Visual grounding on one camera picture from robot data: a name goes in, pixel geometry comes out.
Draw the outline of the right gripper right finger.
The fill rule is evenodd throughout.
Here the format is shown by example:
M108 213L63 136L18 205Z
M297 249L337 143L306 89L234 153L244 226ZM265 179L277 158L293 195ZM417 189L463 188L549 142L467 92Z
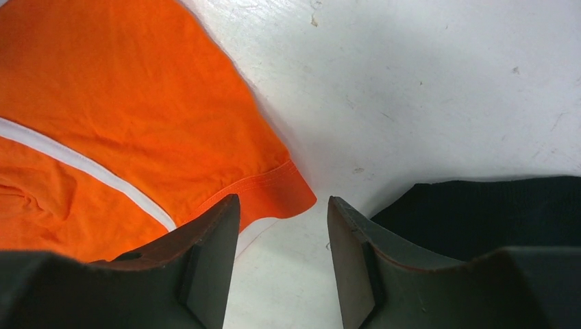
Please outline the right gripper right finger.
M503 247L469 262L422 248L331 197L344 328L579 328L580 249Z

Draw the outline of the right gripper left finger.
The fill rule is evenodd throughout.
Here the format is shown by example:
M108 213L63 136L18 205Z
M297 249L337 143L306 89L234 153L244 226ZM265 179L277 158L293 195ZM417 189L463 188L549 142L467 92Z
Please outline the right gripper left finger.
M228 195L111 261L1 253L2 328L222 328L240 223Z

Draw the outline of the orange underwear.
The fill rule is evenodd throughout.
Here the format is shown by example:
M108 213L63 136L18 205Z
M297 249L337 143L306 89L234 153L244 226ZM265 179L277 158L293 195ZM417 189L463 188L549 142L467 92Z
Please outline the orange underwear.
M112 260L240 199L240 231L316 197L182 1L1 5L1 249Z

